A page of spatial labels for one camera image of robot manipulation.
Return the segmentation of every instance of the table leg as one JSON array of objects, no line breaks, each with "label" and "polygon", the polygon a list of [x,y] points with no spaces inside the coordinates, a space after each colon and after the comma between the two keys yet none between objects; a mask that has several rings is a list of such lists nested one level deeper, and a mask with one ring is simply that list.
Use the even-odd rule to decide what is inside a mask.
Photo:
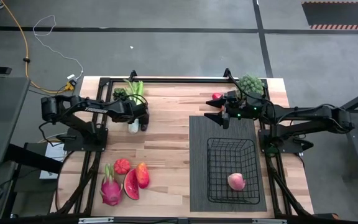
[{"label": "table leg", "polygon": [[40,170],[53,172],[58,174],[62,167],[62,162],[56,161],[49,157],[41,156],[32,151],[28,151],[22,147],[9,144],[5,160],[17,162],[18,164],[31,166]]}]

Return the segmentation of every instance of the wire basket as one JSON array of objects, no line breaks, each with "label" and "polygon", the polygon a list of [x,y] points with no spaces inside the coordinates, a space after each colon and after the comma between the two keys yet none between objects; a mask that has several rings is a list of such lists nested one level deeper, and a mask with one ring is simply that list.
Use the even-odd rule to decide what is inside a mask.
[{"label": "wire basket", "polygon": [[[250,139],[209,138],[207,145],[208,200],[258,204],[260,194],[254,142]],[[227,183],[233,173],[242,174],[246,180],[241,191],[231,189]]]}]

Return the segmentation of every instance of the gray floor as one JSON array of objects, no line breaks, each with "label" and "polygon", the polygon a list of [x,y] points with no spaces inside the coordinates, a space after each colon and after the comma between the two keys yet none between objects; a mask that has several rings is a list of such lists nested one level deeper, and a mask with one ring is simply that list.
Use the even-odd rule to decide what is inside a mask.
[{"label": "gray floor", "polygon": [[[50,14],[66,27],[256,28],[251,0],[100,0],[9,1],[23,26],[33,26]],[[266,29],[307,29],[297,0],[259,0]],[[0,25],[14,26],[0,10]],[[50,52],[26,32],[30,47],[30,76],[45,88],[59,89],[79,66]],[[341,106],[358,95],[358,35],[267,35],[273,75],[284,78],[291,106],[332,103]],[[64,33],[54,32],[45,44],[77,58],[85,75],[184,75],[220,77],[226,67],[235,76],[245,72],[265,77],[257,34],[191,33]],[[24,44],[18,32],[0,31],[0,66],[24,76]],[[40,98],[29,92],[12,141],[37,142]],[[66,130],[45,127],[47,135]],[[305,152],[306,176],[316,213],[337,213],[358,220],[358,182],[344,183],[345,136],[319,133],[308,139],[315,147]],[[21,215],[47,213],[48,206],[29,206],[34,197],[21,195],[15,211]]]}]

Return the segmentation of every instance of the black mat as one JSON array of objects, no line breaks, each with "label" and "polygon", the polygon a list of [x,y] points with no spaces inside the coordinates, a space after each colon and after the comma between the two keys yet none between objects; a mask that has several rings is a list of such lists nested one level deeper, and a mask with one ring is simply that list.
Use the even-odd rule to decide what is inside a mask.
[{"label": "black mat", "polygon": [[229,129],[223,130],[222,127],[204,116],[190,116],[190,211],[267,211],[258,153],[255,153],[260,192],[258,204],[216,203],[208,200],[207,142],[209,138],[251,139],[255,146],[257,144],[255,126],[251,119],[240,121],[231,119]]},{"label": "black mat", "polygon": [[358,25],[358,2],[304,2],[302,7],[309,25]]}]

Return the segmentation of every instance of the pink dragon fruit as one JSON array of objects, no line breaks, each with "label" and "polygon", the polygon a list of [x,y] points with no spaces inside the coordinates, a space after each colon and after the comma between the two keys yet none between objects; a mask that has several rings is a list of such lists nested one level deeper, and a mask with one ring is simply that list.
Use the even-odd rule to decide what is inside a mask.
[{"label": "pink dragon fruit", "polygon": [[102,180],[102,187],[100,194],[102,195],[103,203],[115,206],[121,201],[122,184],[119,185],[114,180],[114,168],[110,164],[104,167],[105,175]]}]

